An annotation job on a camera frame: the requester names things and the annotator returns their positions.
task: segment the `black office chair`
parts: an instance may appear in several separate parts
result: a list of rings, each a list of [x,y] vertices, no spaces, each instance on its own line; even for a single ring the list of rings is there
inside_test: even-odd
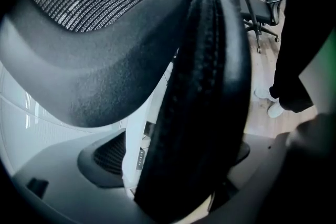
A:
[[[258,53],[261,53],[259,44],[259,35],[266,32],[275,36],[275,41],[279,41],[279,37],[273,31],[267,29],[263,24],[274,26],[279,24],[280,3],[282,0],[240,0],[242,17],[245,24],[248,25],[246,31],[254,30],[257,36]]]

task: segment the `shoe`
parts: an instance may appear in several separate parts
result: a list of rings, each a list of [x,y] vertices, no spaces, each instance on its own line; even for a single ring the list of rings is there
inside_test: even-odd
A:
[[[267,114],[269,115],[270,118],[275,119],[278,116],[280,116],[283,111],[285,111],[279,101],[277,101],[276,103],[274,103],[268,110],[267,110]]]
[[[279,98],[275,99],[271,96],[271,94],[269,93],[268,89],[264,89],[264,88],[259,88],[257,87],[254,91],[254,94],[256,97],[260,98],[260,99],[268,99],[272,102],[277,102]]]

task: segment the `black pants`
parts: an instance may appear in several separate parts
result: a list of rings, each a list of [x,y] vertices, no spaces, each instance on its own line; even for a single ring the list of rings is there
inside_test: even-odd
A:
[[[284,109],[301,112],[313,105],[299,75],[330,34],[333,14],[332,0],[287,0],[274,85],[269,89]]]

